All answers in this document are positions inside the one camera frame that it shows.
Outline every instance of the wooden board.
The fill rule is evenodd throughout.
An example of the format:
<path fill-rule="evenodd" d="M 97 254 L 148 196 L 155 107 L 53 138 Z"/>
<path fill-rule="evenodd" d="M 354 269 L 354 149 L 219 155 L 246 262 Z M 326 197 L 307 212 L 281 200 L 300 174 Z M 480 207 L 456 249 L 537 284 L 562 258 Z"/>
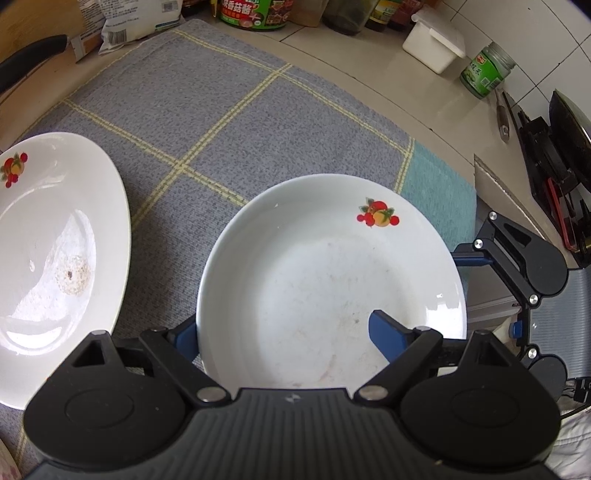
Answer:
<path fill-rule="evenodd" d="M 42 38 L 83 30 L 77 0 L 12 0 L 0 12 L 0 61 Z"/>

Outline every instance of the yellow stripe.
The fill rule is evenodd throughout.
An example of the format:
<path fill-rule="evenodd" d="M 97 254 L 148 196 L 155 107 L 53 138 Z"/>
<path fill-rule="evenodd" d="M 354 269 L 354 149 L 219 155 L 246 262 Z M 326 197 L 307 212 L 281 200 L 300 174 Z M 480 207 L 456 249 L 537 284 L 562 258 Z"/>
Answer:
<path fill-rule="evenodd" d="M 398 194 L 402 192 L 402 188 L 404 187 L 404 180 L 406 180 L 406 174 L 408 172 L 408 166 L 410 165 L 411 160 L 413 159 L 414 154 L 414 138 L 410 139 L 410 145 L 408 146 L 408 152 L 404 156 L 404 161 L 400 167 L 400 172 L 398 173 L 398 186 L 394 187 L 394 191 Z"/>
<path fill-rule="evenodd" d="M 240 100 L 234 107 L 228 110 L 224 116 L 212 126 L 204 136 L 183 156 L 179 163 L 160 181 L 156 188 L 152 191 L 150 196 L 146 198 L 142 206 L 138 209 L 135 215 L 131 218 L 131 228 L 136 229 L 139 223 L 145 218 L 148 212 L 154 207 L 156 202 L 166 193 L 174 181 L 182 173 L 184 166 L 187 166 L 197 155 L 199 155 L 207 145 L 209 145 L 215 136 L 225 127 L 231 120 L 233 120 L 240 112 L 242 112 L 257 96 L 259 96 L 277 77 L 286 72 L 291 67 L 286 64 L 278 70 L 273 71 L 267 76 L 259 85 L 250 91 L 242 100 Z"/>
<path fill-rule="evenodd" d="M 156 157 L 161 162 L 166 163 L 167 165 L 169 165 L 173 168 L 178 165 L 179 161 L 175 157 L 173 157 L 172 155 L 167 154 L 163 150 L 160 150 L 159 148 L 149 144 L 148 142 L 142 140 L 140 137 L 137 137 L 136 135 L 129 133 L 126 130 L 123 130 L 122 128 L 118 127 L 117 125 L 114 125 L 111 122 L 105 120 L 104 118 L 99 117 L 97 114 L 95 114 L 91 111 L 88 111 L 85 108 L 82 108 L 80 105 L 75 104 L 71 100 L 66 99 L 63 102 L 66 105 L 68 105 L 70 108 L 72 108 L 72 110 L 80 113 L 81 115 L 84 115 L 86 118 L 92 120 L 94 123 L 96 123 L 100 127 L 104 128 L 105 130 L 108 130 L 108 131 L 126 139 L 127 141 L 129 141 L 130 143 L 132 143 L 136 147 L 138 147 L 140 150 L 148 153 L 149 155 Z M 195 171 L 195 169 L 191 168 L 190 166 L 188 166 L 188 165 L 183 166 L 182 173 L 186 174 L 188 177 L 190 177 L 191 179 L 200 183 L 201 185 L 204 185 L 207 188 L 218 193 L 220 196 L 222 196 L 226 200 L 232 202 L 233 204 L 238 205 L 239 207 L 246 205 L 247 200 L 244 199 L 242 196 L 240 196 L 237 193 L 226 188 L 224 185 L 221 185 L 220 183 L 206 177 L 205 175 L 200 174 L 199 172 Z"/>
<path fill-rule="evenodd" d="M 245 61 L 245 62 L 247 62 L 247 63 L 249 63 L 251 65 L 254 65 L 256 67 L 259 67 L 261 69 L 272 71 L 272 69 L 270 67 L 268 67 L 267 65 L 265 65 L 265 64 L 263 64 L 263 63 L 261 63 L 259 61 L 253 60 L 253 59 L 251 59 L 249 57 L 246 57 L 244 55 L 240 55 L 238 53 L 234 53 L 234 52 L 232 52 L 230 50 L 227 50 L 225 48 L 221 48 L 221 47 L 218 47 L 216 45 L 212 45 L 212 44 L 210 44 L 210 43 L 208 43 L 206 41 L 201 40 L 200 38 L 194 37 L 194 36 L 192 36 L 192 35 L 190 35 L 190 34 L 188 34 L 186 32 L 183 32 L 181 30 L 174 30 L 174 32 L 177 35 L 180 35 L 180 36 L 186 38 L 187 40 L 190 40 L 190 41 L 192 41 L 192 42 L 194 42 L 197 45 L 200 45 L 202 47 L 209 48 L 209 49 L 214 50 L 214 51 L 217 51 L 219 53 L 223 53 L 225 55 L 228 55 L 228 56 L 233 57 L 233 58 L 238 59 L 238 60 Z M 334 108 L 339 113 L 342 113 L 344 116 L 346 116 L 347 118 L 351 119 L 353 122 L 357 123 L 361 127 L 369 130 L 371 133 L 373 133 L 374 135 L 376 135 L 377 137 L 379 137 L 381 140 L 383 140 L 384 142 L 386 142 L 392 148 L 395 148 L 396 150 L 398 150 L 398 151 L 400 151 L 402 153 L 406 153 L 406 151 L 407 151 L 406 148 L 400 146 L 398 143 L 396 143 L 390 137 L 388 137 L 387 135 L 385 135 L 384 133 L 382 133 L 378 129 L 374 128 L 372 125 L 370 125 L 369 123 L 365 122 L 364 120 L 362 120 L 360 117 L 358 117 L 354 113 L 352 113 L 352 112 L 348 111 L 347 109 L 343 108 L 338 103 L 335 103 L 332 100 L 329 100 L 327 97 L 325 97 L 321 93 L 317 92 L 313 88 L 307 86 L 306 84 L 300 82 L 299 80 L 296 80 L 295 78 L 293 78 L 293 77 L 291 77 L 289 75 L 282 74 L 281 77 L 284 78 L 285 80 L 293 83 L 294 85 L 297 85 L 302 90 L 305 90 L 306 92 L 308 92 L 309 94 L 311 94 L 312 96 L 314 96 L 316 99 L 318 99 L 319 101 L 321 101 L 325 105 L 328 105 L 329 107 Z"/>
<path fill-rule="evenodd" d="M 64 98 L 64 100 L 70 98 L 72 95 L 74 95 L 78 90 L 80 90 L 82 87 L 84 87 L 85 85 L 88 85 L 91 81 L 93 81 L 95 78 L 97 78 L 101 73 L 103 73 L 108 67 L 110 67 L 111 65 L 115 64 L 116 62 L 120 61 L 122 58 L 124 58 L 125 56 L 127 56 L 128 53 L 134 51 L 137 48 L 130 48 L 128 51 L 126 51 L 123 55 L 121 55 L 118 59 L 115 59 L 113 62 L 109 63 L 108 65 L 105 65 L 103 68 L 101 68 L 95 75 L 93 75 L 92 77 L 90 77 L 87 81 L 85 81 L 82 85 L 80 85 L 76 90 L 74 90 L 72 93 L 69 93 L 66 98 Z M 45 112 L 43 115 L 41 115 L 37 120 L 35 120 L 35 122 L 33 122 L 33 124 L 27 128 L 21 135 L 21 137 L 24 137 L 27 133 L 29 133 L 41 120 L 43 120 L 47 115 L 49 115 L 52 111 L 54 111 L 59 105 L 61 104 L 61 102 L 57 102 L 54 106 L 52 106 L 47 112 Z"/>
<path fill-rule="evenodd" d="M 25 435 L 25 429 L 21 424 L 21 431 L 18 435 L 17 451 L 14 455 L 14 463 L 17 464 L 19 470 L 21 470 L 22 454 L 24 453 L 25 448 L 27 447 L 27 442 L 27 435 Z"/>

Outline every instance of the shallow dish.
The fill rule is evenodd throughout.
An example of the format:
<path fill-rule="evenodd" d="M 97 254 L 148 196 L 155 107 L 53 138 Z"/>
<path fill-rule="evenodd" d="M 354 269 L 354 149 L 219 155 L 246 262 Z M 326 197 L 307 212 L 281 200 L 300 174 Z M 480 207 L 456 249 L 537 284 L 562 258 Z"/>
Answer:
<path fill-rule="evenodd" d="M 352 393 L 387 364 L 368 335 L 374 309 L 466 336 L 457 269 L 415 207 L 357 177 L 289 180 L 249 202 L 207 260 L 196 320 L 205 370 L 232 394 Z"/>
<path fill-rule="evenodd" d="M 109 156 L 71 133 L 10 148 L 0 179 L 0 402 L 22 409 L 90 331 L 113 330 L 129 207 Z"/>

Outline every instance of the tiled wall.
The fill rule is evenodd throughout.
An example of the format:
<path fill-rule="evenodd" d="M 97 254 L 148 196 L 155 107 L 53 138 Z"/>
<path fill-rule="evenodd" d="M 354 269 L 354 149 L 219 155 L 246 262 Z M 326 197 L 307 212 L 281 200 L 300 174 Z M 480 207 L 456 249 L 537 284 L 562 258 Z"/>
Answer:
<path fill-rule="evenodd" d="M 443 0 L 472 58 L 492 40 L 517 66 L 506 91 L 530 118 L 548 121 L 554 89 L 591 118 L 591 20 L 569 0 Z"/>

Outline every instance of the beige tile countertop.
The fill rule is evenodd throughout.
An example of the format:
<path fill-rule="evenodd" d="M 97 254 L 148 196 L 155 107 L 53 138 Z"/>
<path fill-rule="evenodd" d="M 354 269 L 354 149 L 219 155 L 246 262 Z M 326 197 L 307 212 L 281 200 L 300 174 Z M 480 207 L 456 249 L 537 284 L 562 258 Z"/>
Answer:
<path fill-rule="evenodd" d="M 441 76 L 402 49 L 405 35 L 367 28 L 354 37 L 287 24 L 254 33 L 230 27 L 205 11 L 199 17 L 254 47 L 338 85 L 387 117 L 447 162 L 499 213 L 561 246 L 560 237 L 531 197 L 519 142 L 501 141 L 493 97 L 475 98 L 459 82 L 466 60 Z M 0 149 L 5 150 L 54 103 L 137 44 L 88 55 L 78 64 L 68 49 L 0 98 Z M 569 265 L 574 260 L 564 249 Z"/>

